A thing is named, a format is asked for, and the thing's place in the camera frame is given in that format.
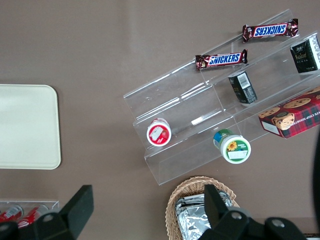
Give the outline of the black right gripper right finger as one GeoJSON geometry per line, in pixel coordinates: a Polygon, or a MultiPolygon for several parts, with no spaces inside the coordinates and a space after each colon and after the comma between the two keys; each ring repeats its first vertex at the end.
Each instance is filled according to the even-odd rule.
{"type": "Polygon", "coordinates": [[[204,210],[210,223],[201,240],[243,240],[249,218],[238,208],[229,209],[212,184],[204,187],[204,210]]]}

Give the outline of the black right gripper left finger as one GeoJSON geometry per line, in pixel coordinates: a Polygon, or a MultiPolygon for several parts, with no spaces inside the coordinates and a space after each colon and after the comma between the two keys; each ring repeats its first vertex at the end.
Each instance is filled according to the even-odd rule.
{"type": "Polygon", "coordinates": [[[93,186],[83,185],[58,212],[31,225],[33,240],[76,240],[94,211],[93,186]]]}

